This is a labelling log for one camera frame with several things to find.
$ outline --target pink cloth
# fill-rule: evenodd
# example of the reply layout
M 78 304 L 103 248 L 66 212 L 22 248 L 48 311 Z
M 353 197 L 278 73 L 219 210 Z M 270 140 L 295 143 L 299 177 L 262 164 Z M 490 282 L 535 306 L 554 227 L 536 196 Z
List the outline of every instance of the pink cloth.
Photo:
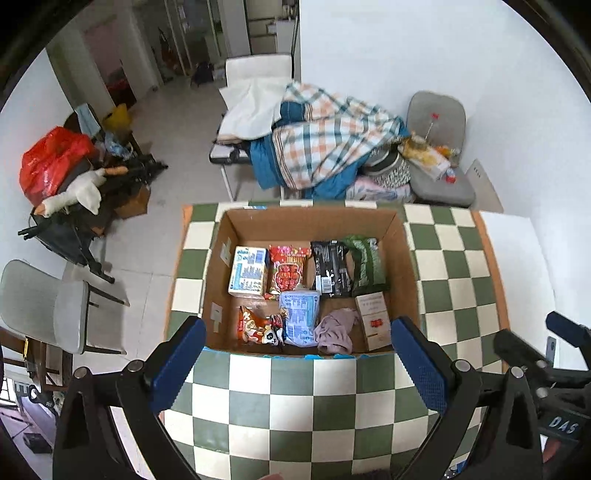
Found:
M 320 353 L 345 355 L 353 351 L 349 332 L 359 321 L 357 310 L 340 309 L 330 312 L 314 329 L 314 340 L 318 342 Z

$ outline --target white sheet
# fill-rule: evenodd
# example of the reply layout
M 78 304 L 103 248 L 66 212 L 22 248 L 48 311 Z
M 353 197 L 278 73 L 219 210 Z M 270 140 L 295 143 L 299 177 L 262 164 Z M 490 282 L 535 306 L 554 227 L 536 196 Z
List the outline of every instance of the white sheet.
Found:
M 238 80 L 220 88 L 228 112 L 222 120 L 217 141 L 254 140 L 271 133 L 271 125 L 281 118 L 281 100 L 290 78 Z

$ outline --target yellow bag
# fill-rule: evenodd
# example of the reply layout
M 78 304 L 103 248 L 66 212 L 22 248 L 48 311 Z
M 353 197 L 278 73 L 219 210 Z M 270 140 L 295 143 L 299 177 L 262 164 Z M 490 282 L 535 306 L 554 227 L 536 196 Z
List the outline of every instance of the yellow bag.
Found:
M 117 105 L 109 115 L 103 119 L 103 127 L 110 132 L 125 132 L 131 130 L 131 117 L 124 103 Z

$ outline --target checkered tablecloth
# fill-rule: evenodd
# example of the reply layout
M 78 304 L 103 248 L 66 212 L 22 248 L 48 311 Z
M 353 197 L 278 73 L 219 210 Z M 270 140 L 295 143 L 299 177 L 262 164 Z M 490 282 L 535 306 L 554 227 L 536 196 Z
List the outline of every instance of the checkered tablecloth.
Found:
M 195 205 L 177 269 L 168 337 L 202 311 L 203 280 L 216 224 L 228 208 Z M 312 206 L 288 200 L 281 205 Z M 482 242 L 468 210 L 345 202 L 398 208 L 417 279 L 421 328 L 452 359 L 501 372 L 492 350 L 499 329 Z M 467 458 L 482 412 L 457 451 Z M 204 479 L 324 479 L 374 469 L 400 470 L 437 419 L 395 353 L 349 359 L 262 358 L 205 349 L 165 428 Z

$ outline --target blue package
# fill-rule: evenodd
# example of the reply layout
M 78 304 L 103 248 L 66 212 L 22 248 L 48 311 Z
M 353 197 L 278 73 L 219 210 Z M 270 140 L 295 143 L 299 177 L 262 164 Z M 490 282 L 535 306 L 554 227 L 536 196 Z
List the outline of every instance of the blue package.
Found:
M 312 290 L 282 291 L 279 311 L 285 319 L 284 339 L 289 345 L 316 346 L 314 327 L 320 307 L 320 292 Z

